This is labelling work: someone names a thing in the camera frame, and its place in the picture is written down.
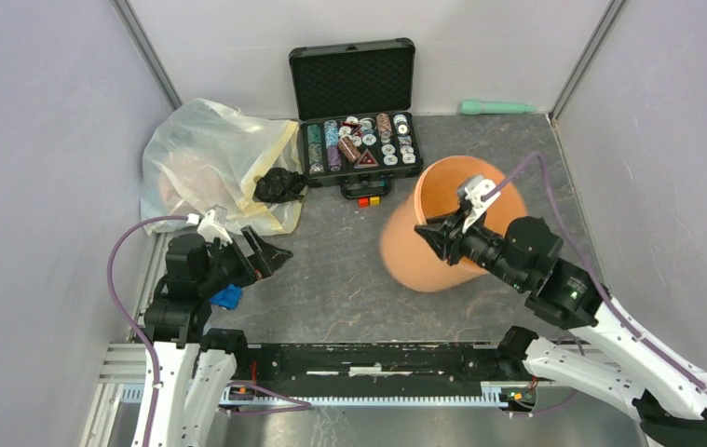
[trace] white wall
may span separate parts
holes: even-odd
[[[707,369],[707,3],[628,3],[560,127],[614,293]]]
[[[0,2],[0,446],[77,445],[124,334],[106,256],[169,112],[111,2]],[[126,298],[145,246],[117,263]]]
[[[132,0],[184,102],[296,117],[294,47],[395,37],[416,43],[414,113],[467,98],[548,111],[607,0]]]

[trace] orange container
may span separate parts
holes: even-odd
[[[449,156],[419,177],[408,199],[391,215],[380,237],[380,254],[386,269],[397,281],[415,291],[442,291],[487,273],[469,259],[451,266],[438,259],[414,227],[428,218],[457,210],[457,187],[481,174],[496,184],[505,175],[493,165],[472,156]],[[484,226],[504,235],[513,220],[526,215],[518,190],[508,184],[487,210]]]

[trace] open case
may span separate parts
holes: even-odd
[[[407,38],[291,51],[302,163],[310,187],[338,185],[350,199],[385,196],[394,179],[419,175],[424,161],[406,112],[414,54]],[[382,114],[390,129],[383,126]],[[353,142],[358,151],[343,150],[337,157],[342,128],[350,132],[342,144]],[[390,137],[384,138],[382,130],[389,130]]]

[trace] translucent white plastic bag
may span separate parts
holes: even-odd
[[[142,158],[142,218],[227,209],[228,230],[251,225],[262,236],[291,233],[298,201],[265,204],[253,198],[257,180],[273,167],[301,172],[298,124],[241,115],[216,102],[192,100],[156,129]],[[175,221],[147,233],[181,228]]]

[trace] blue cloth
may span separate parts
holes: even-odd
[[[211,298],[211,304],[218,305],[227,310],[235,310],[235,308],[238,307],[238,303],[240,302],[240,295],[242,294],[243,291],[240,289],[240,287],[236,287],[230,284],[229,287],[227,287],[223,291],[220,291],[213,295],[213,297]]]

